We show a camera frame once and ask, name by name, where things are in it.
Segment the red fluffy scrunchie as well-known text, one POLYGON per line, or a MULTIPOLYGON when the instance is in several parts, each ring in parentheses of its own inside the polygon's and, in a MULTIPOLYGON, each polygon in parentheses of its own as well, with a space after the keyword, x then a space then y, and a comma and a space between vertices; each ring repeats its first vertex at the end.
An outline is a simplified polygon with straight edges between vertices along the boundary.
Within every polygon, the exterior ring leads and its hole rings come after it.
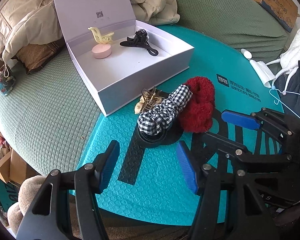
POLYGON ((215 87, 207 77, 193 77, 185 83, 192 92, 190 101, 178 115, 185 132, 204 133, 213 124, 212 115, 215 109, 215 87))

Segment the black hair band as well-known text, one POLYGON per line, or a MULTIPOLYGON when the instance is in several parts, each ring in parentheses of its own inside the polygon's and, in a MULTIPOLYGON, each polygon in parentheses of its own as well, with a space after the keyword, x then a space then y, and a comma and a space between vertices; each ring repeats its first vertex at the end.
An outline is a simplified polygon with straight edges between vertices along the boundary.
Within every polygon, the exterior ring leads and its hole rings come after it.
POLYGON ((177 142, 183 135, 184 130, 179 124, 173 125, 171 128, 163 130, 157 135, 147 135, 137 129, 136 141, 145 148, 156 148, 161 145, 171 145, 177 142))

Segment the cream long hair clip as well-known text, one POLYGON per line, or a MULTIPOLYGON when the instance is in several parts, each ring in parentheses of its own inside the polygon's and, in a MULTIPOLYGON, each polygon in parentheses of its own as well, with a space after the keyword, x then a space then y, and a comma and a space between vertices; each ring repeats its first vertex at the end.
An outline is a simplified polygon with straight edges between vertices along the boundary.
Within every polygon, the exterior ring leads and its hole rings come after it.
POLYGON ((102 35, 101 31, 97 27, 89 27, 88 30, 92 32, 97 44, 111 44, 113 41, 114 32, 102 35))

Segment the small black pearl hair clip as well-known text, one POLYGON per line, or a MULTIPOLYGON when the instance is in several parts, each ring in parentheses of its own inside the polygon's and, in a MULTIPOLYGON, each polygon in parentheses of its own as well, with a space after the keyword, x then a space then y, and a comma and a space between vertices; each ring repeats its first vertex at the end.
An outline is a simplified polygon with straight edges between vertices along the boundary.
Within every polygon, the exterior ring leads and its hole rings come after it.
POLYGON ((135 45, 147 45, 148 44, 148 34, 145 29, 139 29, 134 36, 135 45))

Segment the white clothes hanger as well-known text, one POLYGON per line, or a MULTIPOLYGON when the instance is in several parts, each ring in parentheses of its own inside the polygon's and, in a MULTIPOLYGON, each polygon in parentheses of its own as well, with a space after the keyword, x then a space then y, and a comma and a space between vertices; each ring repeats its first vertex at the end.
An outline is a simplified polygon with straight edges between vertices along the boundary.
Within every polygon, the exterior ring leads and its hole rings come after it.
POLYGON ((283 110, 290 115, 300 116, 300 70, 281 73, 274 81, 273 85, 279 93, 283 110))

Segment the teal foam mat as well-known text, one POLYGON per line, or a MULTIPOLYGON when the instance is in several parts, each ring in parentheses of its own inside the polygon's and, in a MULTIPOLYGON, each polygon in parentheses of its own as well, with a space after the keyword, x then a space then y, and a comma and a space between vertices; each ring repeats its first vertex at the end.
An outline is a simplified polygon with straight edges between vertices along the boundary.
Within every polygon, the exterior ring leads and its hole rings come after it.
MULTIPOLYGON (((249 114, 262 107, 282 111, 275 103, 276 91, 262 85, 249 61, 239 52, 199 32, 177 25, 163 30, 194 47, 189 68, 160 85, 172 92, 188 79, 207 77, 215 87, 215 111, 211 132, 244 144, 249 151, 273 154, 279 145, 262 132, 237 127, 221 119, 228 109, 249 114)), ((214 167, 231 171, 230 161, 210 153, 202 134, 178 131, 167 136, 155 148, 132 145, 137 116, 131 102, 114 114, 99 116, 79 160, 79 165, 93 161, 112 140, 120 144, 120 155, 108 187, 97 195, 98 206, 106 211, 144 222, 189 226, 194 218, 199 197, 185 183, 177 159, 178 141, 186 142, 197 153, 208 154, 214 167)))

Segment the beige plush toy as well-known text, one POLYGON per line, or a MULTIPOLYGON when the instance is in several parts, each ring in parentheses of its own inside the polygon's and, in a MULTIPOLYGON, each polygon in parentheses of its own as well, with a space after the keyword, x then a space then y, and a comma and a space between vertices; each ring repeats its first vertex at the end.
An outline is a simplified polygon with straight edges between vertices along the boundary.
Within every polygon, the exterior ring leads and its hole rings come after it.
POLYGON ((19 226, 46 176, 34 176, 26 179, 20 186, 18 201, 7 211, 7 220, 12 232, 17 235, 19 226))

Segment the floor cardboard box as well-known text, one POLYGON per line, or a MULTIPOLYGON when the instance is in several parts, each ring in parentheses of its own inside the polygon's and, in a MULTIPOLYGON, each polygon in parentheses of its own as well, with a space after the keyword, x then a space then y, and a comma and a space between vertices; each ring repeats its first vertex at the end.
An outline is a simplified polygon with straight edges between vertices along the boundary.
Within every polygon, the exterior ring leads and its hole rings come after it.
POLYGON ((0 179, 20 186, 26 179, 38 174, 0 133, 0 179))

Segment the green bed cover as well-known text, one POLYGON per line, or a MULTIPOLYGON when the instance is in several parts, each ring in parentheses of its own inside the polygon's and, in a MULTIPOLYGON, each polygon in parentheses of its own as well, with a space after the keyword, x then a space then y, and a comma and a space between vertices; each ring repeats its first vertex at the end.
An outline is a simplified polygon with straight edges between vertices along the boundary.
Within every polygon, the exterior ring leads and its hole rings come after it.
MULTIPOLYGON (((245 48, 260 61, 276 59, 288 33, 253 0, 177 0, 180 20, 164 30, 194 46, 188 70, 166 81, 164 90, 194 76, 206 76, 213 58, 207 37, 233 49, 245 48)), ((37 172, 73 171, 101 111, 91 97, 67 49, 42 70, 27 75, 14 67, 17 83, 0 94, 0 131, 37 172)))

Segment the black white gingham scrunchie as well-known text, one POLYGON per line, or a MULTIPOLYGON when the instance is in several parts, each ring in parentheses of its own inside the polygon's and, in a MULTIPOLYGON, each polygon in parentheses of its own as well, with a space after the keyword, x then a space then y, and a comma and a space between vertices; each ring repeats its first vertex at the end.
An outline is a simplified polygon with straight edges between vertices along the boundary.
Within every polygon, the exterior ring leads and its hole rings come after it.
POLYGON ((192 95, 189 86, 179 85, 168 98, 139 115, 137 120, 139 131, 155 136, 167 130, 187 106, 192 95))

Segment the white tube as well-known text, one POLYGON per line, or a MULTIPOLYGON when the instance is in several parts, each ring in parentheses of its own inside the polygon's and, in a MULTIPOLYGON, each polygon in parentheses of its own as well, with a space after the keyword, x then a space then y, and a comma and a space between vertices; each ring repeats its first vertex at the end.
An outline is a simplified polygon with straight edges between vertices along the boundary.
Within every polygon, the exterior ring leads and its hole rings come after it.
POLYGON ((242 55, 246 58, 246 59, 248 59, 248 60, 250 60, 250 59, 252 59, 252 54, 251 54, 251 52, 250 51, 248 51, 248 50, 246 50, 246 49, 241 49, 241 53, 242 53, 242 55))

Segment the cream bead hair clip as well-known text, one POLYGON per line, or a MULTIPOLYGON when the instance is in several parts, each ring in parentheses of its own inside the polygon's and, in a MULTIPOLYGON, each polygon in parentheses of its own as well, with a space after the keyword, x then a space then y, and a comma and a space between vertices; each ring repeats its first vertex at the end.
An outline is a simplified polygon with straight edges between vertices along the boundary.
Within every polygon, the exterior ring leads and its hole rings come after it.
POLYGON ((138 101, 138 103, 134 107, 134 113, 135 114, 142 113, 143 110, 145 109, 145 106, 146 106, 146 100, 144 99, 143 96, 141 96, 140 100, 138 101))

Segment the lavender gift box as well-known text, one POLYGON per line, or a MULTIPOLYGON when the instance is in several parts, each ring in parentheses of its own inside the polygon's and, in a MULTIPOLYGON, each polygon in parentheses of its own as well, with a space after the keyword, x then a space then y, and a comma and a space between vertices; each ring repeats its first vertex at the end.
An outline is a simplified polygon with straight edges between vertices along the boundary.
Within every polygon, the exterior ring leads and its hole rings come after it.
POLYGON ((71 59, 105 116, 113 114, 141 95, 189 66, 194 48, 185 41, 135 18, 130 0, 54 0, 58 20, 71 59), (111 54, 94 58, 97 45, 89 27, 101 34, 114 32, 111 54), (120 42, 134 38, 145 29, 149 45, 159 52, 123 47, 120 42))

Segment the pink round case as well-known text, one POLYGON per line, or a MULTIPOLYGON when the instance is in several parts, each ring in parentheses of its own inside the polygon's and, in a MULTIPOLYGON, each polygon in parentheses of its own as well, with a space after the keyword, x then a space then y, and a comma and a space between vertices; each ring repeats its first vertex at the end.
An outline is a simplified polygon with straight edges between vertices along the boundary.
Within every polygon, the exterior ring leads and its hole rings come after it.
POLYGON ((104 59, 111 54, 112 49, 110 44, 97 44, 92 48, 91 52, 94 58, 104 59))

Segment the beige puffer jacket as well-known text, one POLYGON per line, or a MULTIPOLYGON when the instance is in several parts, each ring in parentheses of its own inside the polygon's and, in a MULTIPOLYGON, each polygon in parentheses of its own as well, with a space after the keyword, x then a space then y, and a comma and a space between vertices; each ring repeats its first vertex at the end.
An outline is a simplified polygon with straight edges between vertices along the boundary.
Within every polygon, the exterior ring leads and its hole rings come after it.
MULTIPOLYGON (((151 25, 180 19, 177 0, 130 0, 136 19, 151 25)), ((29 44, 45 45, 62 38, 53 0, 0 1, 0 55, 8 62, 29 44)))

